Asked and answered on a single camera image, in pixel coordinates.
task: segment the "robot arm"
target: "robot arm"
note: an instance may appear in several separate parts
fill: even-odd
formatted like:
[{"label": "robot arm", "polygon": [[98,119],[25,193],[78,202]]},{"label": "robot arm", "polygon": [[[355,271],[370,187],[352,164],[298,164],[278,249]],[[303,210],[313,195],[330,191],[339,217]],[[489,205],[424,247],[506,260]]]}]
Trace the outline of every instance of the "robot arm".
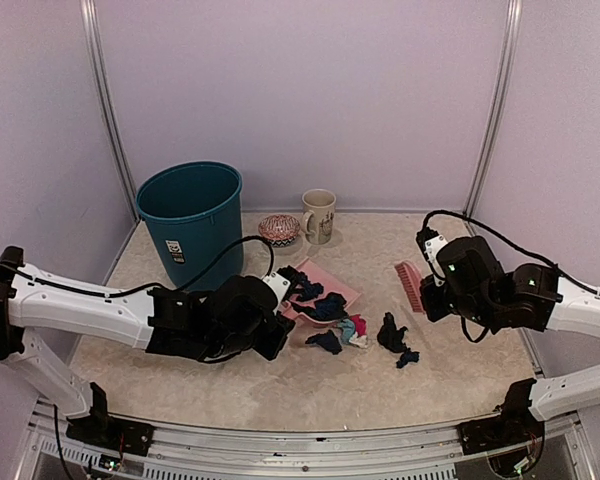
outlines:
[{"label": "robot arm", "polygon": [[[417,242],[432,265],[420,286],[430,321],[450,314],[472,321],[495,334],[502,328],[578,332],[600,338],[600,289],[581,288],[555,268],[524,264],[505,272],[483,237],[450,242],[425,229]],[[503,404],[500,425],[489,421],[461,425],[466,453],[497,448],[484,442],[498,437],[507,418],[519,427],[600,403],[600,365],[557,378],[529,379],[513,384]]]},{"label": "robot arm", "polygon": [[69,421],[70,438],[116,451],[124,438],[123,451],[146,455],[153,428],[109,416],[105,392],[75,375],[36,327],[218,363],[249,348],[273,360],[294,326],[277,313],[290,282],[276,273],[262,280],[231,277],[204,294],[157,287],[120,295],[25,265],[15,247],[5,250],[0,263],[22,274],[0,267],[0,362],[57,405]]}]

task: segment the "beige countertop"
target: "beige countertop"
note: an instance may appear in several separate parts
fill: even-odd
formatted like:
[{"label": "beige countertop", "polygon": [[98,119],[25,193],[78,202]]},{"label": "beige countertop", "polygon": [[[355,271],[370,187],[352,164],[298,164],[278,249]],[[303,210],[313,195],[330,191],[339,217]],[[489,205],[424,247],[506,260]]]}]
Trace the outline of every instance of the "beige countertop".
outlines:
[{"label": "beige countertop", "polygon": [[[264,214],[243,215],[245,235],[257,233]],[[343,347],[332,355],[304,344],[316,329],[298,322],[278,358],[253,351],[220,365],[149,355],[122,344],[83,337],[72,368],[107,392],[112,413],[185,425],[267,431],[341,431],[422,425],[488,414],[512,382],[533,376],[517,332],[489,335],[479,345],[449,317],[436,324],[411,311],[394,264],[426,264],[415,245],[422,215],[339,213],[330,243],[299,239],[276,249],[275,267],[307,256],[362,292],[349,309],[368,322],[370,348]],[[434,218],[448,239],[466,235],[462,222]],[[244,273],[263,275],[263,245],[245,245]],[[109,285],[129,288],[159,281],[171,285],[142,223]],[[377,344],[384,313],[409,329],[407,345],[420,362],[399,370],[399,355]],[[473,336],[481,330],[471,326]]]}]

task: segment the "ceramic mug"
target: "ceramic mug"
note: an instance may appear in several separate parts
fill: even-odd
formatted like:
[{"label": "ceramic mug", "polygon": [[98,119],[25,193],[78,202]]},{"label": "ceramic mug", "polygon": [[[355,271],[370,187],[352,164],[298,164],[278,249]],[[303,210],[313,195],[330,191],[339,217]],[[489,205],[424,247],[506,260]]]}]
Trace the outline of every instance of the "ceramic mug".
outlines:
[{"label": "ceramic mug", "polygon": [[302,195],[304,214],[300,228],[309,243],[322,245],[331,239],[333,217],[336,214],[336,196],[329,190],[308,190]]}]

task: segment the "teal plastic bucket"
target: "teal plastic bucket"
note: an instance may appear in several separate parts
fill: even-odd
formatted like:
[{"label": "teal plastic bucket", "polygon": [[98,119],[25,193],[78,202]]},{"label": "teal plastic bucket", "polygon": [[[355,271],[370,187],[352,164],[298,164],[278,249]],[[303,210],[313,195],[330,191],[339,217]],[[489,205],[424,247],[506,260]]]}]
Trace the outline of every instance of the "teal plastic bucket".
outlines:
[{"label": "teal plastic bucket", "polygon": [[[179,287],[242,237],[242,177],[229,165],[192,162],[164,170],[138,191],[136,205],[171,281]],[[242,271],[242,245],[232,248],[190,290],[214,290]]]}]

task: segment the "red patterned bowl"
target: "red patterned bowl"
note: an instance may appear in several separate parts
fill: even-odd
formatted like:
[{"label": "red patterned bowl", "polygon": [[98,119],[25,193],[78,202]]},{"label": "red patterned bowl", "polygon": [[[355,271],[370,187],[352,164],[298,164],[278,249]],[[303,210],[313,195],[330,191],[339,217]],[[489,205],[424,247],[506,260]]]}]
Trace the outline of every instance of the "red patterned bowl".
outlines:
[{"label": "red patterned bowl", "polygon": [[274,247],[286,247],[298,238],[300,223],[291,215],[271,215],[260,222],[258,232]]}]

